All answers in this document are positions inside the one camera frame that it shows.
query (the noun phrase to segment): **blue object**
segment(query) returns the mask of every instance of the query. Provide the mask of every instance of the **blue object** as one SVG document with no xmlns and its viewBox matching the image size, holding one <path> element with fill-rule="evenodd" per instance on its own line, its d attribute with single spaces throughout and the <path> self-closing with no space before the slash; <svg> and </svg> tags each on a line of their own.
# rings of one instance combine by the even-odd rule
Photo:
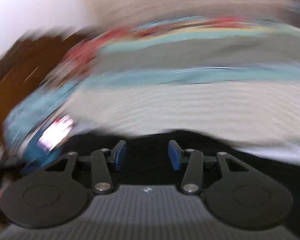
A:
<svg viewBox="0 0 300 240">
<path fill-rule="evenodd" d="M 181 168 L 181 162 L 183 159 L 183 150 L 179 147 L 175 140 L 170 140 L 168 143 L 168 155 L 175 171 L 179 171 Z"/>
<path fill-rule="evenodd" d="M 120 170 L 123 157 L 127 152 L 127 143 L 121 140 L 114 148 L 111 150 L 110 162 L 113 162 L 116 171 Z"/>
<path fill-rule="evenodd" d="M 39 129 L 39 131 L 32 137 L 23 152 L 23 161 L 29 163 L 27 167 L 28 172 L 31 172 L 31 167 L 36 169 L 51 163 L 52 161 L 56 160 L 61 153 L 62 147 L 52 149 L 51 151 L 45 151 L 40 145 L 38 145 L 38 140 L 49 125 L 43 126 L 41 129 Z"/>
<path fill-rule="evenodd" d="M 196 66 L 186 69 L 137 69 L 93 74 L 79 86 L 117 88 L 157 84 L 201 84 L 224 81 L 300 80 L 300 63 L 254 63 L 234 66 Z"/>
<path fill-rule="evenodd" d="M 113 52 L 127 52 L 144 49 L 150 46 L 158 44 L 167 44 L 170 42 L 187 41 L 194 39 L 221 39 L 231 36 L 258 36 L 265 37 L 268 35 L 264 30 L 244 30 L 244 29 L 233 29 L 233 30 L 220 30 L 220 31 L 197 31 L 197 32 L 180 32 L 169 35 L 162 35 L 161 37 L 152 39 L 143 39 L 135 41 L 120 41 L 114 42 L 100 50 L 101 54 L 108 54 Z"/>
<path fill-rule="evenodd" d="M 77 84 L 69 81 L 57 90 L 40 87 L 13 108 L 3 123 L 4 140 L 10 151 L 17 150 L 29 132 L 66 101 Z"/>
</svg>

